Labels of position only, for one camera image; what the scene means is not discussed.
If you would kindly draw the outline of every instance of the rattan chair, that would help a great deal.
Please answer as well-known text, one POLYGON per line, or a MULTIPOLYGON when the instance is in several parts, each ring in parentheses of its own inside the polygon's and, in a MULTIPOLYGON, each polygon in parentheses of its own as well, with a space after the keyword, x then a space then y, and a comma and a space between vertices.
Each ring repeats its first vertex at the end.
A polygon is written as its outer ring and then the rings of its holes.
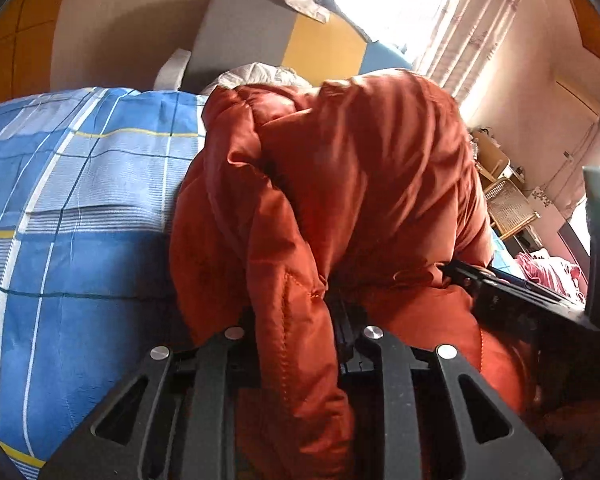
POLYGON ((508 178, 499 178, 484 190, 487 210, 493 224, 500 231, 500 240, 519 233, 540 215, 536 213, 522 192, 508 178))

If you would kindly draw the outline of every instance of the blue plaid bedding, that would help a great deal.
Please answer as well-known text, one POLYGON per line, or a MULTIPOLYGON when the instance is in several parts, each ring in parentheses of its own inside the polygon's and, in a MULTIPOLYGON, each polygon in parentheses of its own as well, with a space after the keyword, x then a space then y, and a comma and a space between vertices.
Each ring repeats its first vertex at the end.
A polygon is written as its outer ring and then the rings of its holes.
POLYGON ((0 444, 27 478, 156 344, 205 97, 91 88, 0 105, 0 444))

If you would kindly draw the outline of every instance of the silver screw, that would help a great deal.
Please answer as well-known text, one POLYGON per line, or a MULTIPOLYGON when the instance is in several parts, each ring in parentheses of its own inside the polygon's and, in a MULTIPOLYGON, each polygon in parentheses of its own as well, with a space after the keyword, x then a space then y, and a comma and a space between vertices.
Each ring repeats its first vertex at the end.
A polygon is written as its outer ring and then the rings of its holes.
POLYGON ((456 350, 456 347, 451 345, 440 345, 437 352, 438 355, 443 359, 453 359, 458 355, 458 350, 456 350))
POLYGON ((379 326, 369 325, 365 326, 365 329, 362 331, 367 339, 380 339, 384 332, 379 326))
POLYGON ((224 331, 224 337, 231 341, 237 341, 244 337, 244 329, 241 326, 231 326, 224 331))
POLYGON ((169 349, 166 346, 157 346, 151 349, 149 354, 154 361, 162 361, 169 357, 169 349))

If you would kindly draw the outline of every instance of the orange puffer jacket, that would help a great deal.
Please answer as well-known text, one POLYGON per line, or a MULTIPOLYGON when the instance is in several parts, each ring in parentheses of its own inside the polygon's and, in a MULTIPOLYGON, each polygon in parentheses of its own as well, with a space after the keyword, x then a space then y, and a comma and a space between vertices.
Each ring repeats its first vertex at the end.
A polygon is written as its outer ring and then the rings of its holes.
POLYGON ((320 89, 217 88, 180 189, 171 272, 197 344, 252 305, 262 389, 238 444, 267 479, 349 478, 328 286, 405 343, 451 343, 516 410, 528 377, 440 264, 485 266, 486 204, 455 101, 402 70, 320 89))

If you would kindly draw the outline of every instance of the multicolored headboard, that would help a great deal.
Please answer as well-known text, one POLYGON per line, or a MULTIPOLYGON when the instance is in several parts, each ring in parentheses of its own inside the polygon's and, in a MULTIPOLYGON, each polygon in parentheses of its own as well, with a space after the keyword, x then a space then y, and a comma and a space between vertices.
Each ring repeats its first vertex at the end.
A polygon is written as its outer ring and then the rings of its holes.
POLYGON ((335 13, 319 23, 282 0, 209 0, 182 90, 197 92, 244 64, 288 66, 313 85, 381 68, 411 68, 397 49, 365 39, 335 13))

